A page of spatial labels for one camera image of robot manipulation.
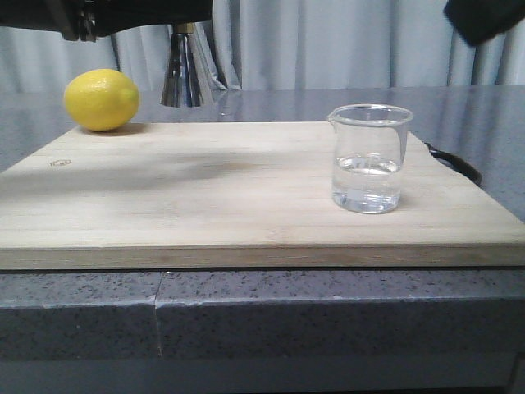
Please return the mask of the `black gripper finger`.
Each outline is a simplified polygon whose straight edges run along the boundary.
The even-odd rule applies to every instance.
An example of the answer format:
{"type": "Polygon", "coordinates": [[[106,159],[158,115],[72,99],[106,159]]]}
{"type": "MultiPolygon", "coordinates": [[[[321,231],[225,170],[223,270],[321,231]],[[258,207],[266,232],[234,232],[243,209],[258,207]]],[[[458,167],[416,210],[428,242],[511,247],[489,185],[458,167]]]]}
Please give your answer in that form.
{"type": "Polygon", "coordinates": [[[523,0],[449,0],[443,13],[463,41],[477,46],[524,19],[523,0]]]}

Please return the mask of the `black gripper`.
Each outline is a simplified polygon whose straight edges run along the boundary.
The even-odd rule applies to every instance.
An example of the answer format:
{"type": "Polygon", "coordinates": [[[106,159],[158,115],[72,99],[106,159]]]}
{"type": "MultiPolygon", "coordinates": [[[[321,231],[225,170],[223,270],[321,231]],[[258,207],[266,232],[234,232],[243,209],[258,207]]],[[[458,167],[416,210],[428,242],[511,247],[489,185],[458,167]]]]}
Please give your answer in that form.
{"type": "Polygon", "coordinates": [[[1,26],[58,32],[68,41],[95,42],[144,25],[176,25],[212,18],[212,0],[1,0],[1,26]]]}

